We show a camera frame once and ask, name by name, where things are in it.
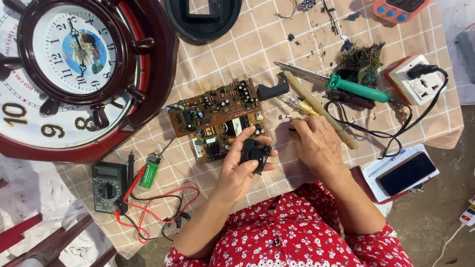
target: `clock face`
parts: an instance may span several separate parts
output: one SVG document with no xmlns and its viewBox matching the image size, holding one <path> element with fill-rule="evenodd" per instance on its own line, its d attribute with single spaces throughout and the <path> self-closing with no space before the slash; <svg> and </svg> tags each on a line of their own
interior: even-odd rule
<svg viewBox="0 0 475 267">
<path fill-rule="evenodd" d="M 20 15 L 2 3 L 0 7 L 0 53 L 18 57 L 17 29 Z M 34 52 L 38 64 L 48 78 L 68 92 L 88 94 L 100 90 L 110 78 L 110 73 L 114 72 L 115 50 L 108 49 L 113 47 L 113 42 L 110 35 L 106 34 L 107 27 L 85 9 L 60 7 L 45 14 L 41 24 L 35 28 L 34 43 L 38 45 L 35 45 Z M 84 52 L 77 49 L 76 38 L 70 36 L 68 19 L 71 19 L 79 33 L 79 44 Z M 92 111 L 88 106 L 63 103 L 57 114 L 41 115 L 39 108 L 46 98 L 46 94 L 30 80 L 24 69 L 12 71 L 5 81 L 0 82 L 0 134 L 39 148 L 71 148 L 105 137 L 132 109 L 129 94 L 123 94 L 113 103 L 105 105 L 104 111 L 110 125 L 99 130 L 92 121 Z"/>
<path fill-rule="evenodd" d="M 105 24 L 84 8 L 61 5 L 47 11 L 35 26 L 33 44 L 41 71 L 69 93 L 100 90 L 114 73 L 112 36 Z"/>
</svg>

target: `woman's right hand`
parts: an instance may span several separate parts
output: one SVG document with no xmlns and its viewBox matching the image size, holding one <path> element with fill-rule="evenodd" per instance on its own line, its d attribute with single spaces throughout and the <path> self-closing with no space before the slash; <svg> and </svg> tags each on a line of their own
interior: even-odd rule
<svg viewBox="0 0 475 267">
<path fill-rule="evenodd" d="M 348 168 L 343 164 L 342 142 L 324 116 L 294 119 L 290 127 L 299 158 L 314 176 L 330 186 Z"/>
</svg>

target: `smartphone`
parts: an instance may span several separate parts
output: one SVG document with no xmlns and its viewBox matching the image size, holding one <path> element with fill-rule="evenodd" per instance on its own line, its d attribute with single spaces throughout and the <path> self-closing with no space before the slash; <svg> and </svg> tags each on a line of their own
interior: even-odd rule
<svg viewBox="0 0 475 267">
<path fill-rule="evenodd" d="M 420 151 L 376 179 L 387 196 L 395 196 L 437 169 L 429 156 Z"/>
</svg>

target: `woman's left hand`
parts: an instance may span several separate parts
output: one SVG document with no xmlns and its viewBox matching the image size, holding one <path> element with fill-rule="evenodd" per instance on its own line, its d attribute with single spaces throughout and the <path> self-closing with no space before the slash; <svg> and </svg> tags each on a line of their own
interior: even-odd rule
<svg viewBox="0 0 475 267">
<path fill-rule="evenodd" d="M 249 186 L 254 178 L 252 172 L 257 168 L 258 162 L 252 160 L 241 165 L 239 165 L 239 162 L 241 160 L 241 151 L 244 146 L 244 141 L 249 138 L 255 130 L 255 126 L 248 127 L 234 140 L 234 143 L 224 159 L 216 186 L 211 193 L 211 197 L 213 197 L 214 200 L 235 205 L 238 201 L 243 199 L 249 191 Z M 256 140 L 263 144 L 270 144 L 272 142 L 272 139 L 267 136 L 259 136 Z M 277 154 L 277 150 L 272 150 L 270 157 L 276 157 Z M 276 168 L 277 164 L 266 163 L 264 171 L 272 171 Z"/>
</svg>

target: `wall clock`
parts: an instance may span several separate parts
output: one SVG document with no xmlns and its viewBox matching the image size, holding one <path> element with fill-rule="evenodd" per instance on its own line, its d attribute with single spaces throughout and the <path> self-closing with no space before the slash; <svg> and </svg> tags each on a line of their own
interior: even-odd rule
<svg viewBox="0 0 475 267">
<path fill-rule="evenodd" d="M 0 6 L 3 155 L 94 163 L 168 98 L 178 40 L 158 1 L 3 0 Z"/>
</svg>

